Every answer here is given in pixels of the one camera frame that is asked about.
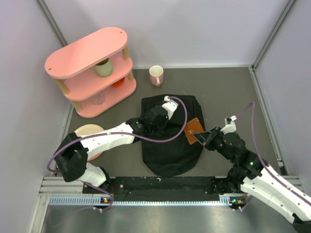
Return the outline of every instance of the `glass cup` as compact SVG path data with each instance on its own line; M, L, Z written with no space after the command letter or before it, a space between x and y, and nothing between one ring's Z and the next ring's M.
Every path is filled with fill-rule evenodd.
M104 91L100 91L98 93L96 93L94 96L91 97L92 101L94 104L96 105L101 105L105 102L105 95L104 95Z

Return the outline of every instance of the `green cup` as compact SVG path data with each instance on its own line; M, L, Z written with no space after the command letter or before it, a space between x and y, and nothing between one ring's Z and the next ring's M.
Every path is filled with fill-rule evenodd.
M94 68L90 68L89 70L95 72L98 76L108 77L112 74L112 64L109 61L109 58L97 63Z

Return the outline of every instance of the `wooden shelf post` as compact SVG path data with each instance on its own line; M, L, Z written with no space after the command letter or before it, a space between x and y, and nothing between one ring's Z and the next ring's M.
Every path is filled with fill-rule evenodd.
M133 70L131 70L131 72L128 74L128 79L129 80L133 80L134 79Z
M124 56L124 59L129 59L130 58L130 54L128 52L128 47L125 46L124 49L122 49L122 52L123 52L123 56Z
M69 93L69 89L68 89L68 87L65 85L65 83L63 82L63 80L61 80L61 79L53 79L53 80L56 82L56 84L58 85L58 87L62 90L62 92L64 93L64 95ZM82 110L82 108L81 108L81 106L79 105L78 102L76 102L76 101L70 101L70 102L71 102L71 104L74 106L74 108L76 109L77 112L79 112L79 111Z
M78 102L70 100L70 103L74 106L74 108L77 112L80 112L82 110L82 108Z
M62 90L62 92L64 94L68 94L69 93L69 89L68 89L68 87L66 87L66 85L63 82L63 80L61 80L61 79L53 79L53 80L56 82L56 84Z

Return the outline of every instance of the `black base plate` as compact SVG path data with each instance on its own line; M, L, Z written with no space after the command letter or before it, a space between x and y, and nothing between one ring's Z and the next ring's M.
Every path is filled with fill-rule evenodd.
M219 200L215 184L225 180L215 177L115 177L110 192L116 201L205 201ZM101 193L84 187L83 193Z

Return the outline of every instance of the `mug handle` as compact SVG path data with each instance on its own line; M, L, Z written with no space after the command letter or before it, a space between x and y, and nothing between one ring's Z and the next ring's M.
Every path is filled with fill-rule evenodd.
M160 78L159 77L156 77L156 85L160 86Z

